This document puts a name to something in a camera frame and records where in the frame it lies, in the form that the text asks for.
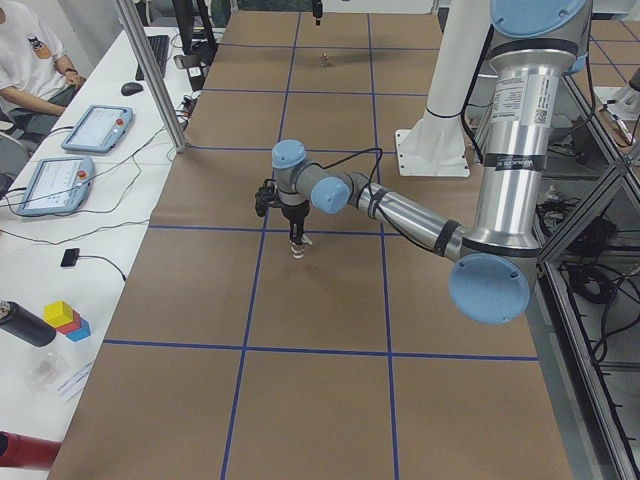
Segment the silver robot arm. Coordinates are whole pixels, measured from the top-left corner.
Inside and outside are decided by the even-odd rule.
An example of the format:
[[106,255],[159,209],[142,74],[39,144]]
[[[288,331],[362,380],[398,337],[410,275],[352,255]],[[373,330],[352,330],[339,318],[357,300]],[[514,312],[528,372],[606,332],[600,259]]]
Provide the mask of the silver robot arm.
[[273,177],[257,193],[257,213],[280,209],[290,224],[293,254],[300,256],[311,208],[335,214],[352,206],[450,259],[449,293],[464,315],[486,324],[515,319],[526,309],[535,284],[539,245],[532,222],[556,93],[561,77],[585,64],[591,11],[588,1],[490,4],[489,62],[497,84],[472,227],[362,174],[323,167],[296,140],[274,146]]

